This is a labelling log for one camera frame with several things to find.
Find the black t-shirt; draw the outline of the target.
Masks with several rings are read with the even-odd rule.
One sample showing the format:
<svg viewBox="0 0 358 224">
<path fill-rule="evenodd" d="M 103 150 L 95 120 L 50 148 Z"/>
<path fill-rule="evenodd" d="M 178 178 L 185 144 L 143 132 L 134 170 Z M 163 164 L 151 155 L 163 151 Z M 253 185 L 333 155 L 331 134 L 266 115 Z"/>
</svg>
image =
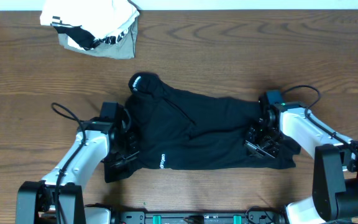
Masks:
<svg viewBox="0 0 358 224">
<path fill-rule="evenodd" d="M 262 117 L 256 101 L 214 98 L 165 84 L 154 73 L 139 72 L 128 83 L 125 103 L 136 140 L 135 158 L 105 163 L 107 183 L 146 169 L 214 170 L 238 167 L 289 169 L 301 147 L 278 142 L 278 154 L 260 157 L 245 147 L 246 133 Z"/>
</svg>

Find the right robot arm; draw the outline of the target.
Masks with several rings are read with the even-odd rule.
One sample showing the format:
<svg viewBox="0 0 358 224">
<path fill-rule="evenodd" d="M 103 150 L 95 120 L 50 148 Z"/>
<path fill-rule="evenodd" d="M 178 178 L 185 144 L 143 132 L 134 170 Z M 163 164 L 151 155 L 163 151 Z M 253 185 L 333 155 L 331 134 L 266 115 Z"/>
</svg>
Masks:
<svg viewBox="0 0 358 224">
<path fill-rule="evenodd" d="M 330 128 L 299 102 L 278 90 L 259 97 L 263 117 L 244 143 L 259 159 L 277 159 L 283 141 L 293 140 L 314 160 L 312 195 L 285 207 L 277 223 L 351 223 L 358 217 L 358 141 Z"/>
</svg>

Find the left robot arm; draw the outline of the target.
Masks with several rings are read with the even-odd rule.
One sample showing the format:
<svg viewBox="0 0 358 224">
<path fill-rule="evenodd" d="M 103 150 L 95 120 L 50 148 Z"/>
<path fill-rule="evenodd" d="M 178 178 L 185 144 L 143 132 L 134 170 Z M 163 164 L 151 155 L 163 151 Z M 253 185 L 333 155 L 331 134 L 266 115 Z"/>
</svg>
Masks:
<svg viewBox="0 0 358 224">
<path fill-rule="evenodd" d="M 17 193 L 16 223 L 120 223 L 121 215 L 110 206 L 85 205 L 83 191 L 95 169 L 121 168 L 138 154 L 136 142 L 122 149 L 116 143 L 129 139 L 131 116 L 122 105 L 104 102 L 99 116 L 80 120 L 67 107 L 51 108 L 78 124 L 72 147 L 40 181 L 25 181 Z"/>
</svg>

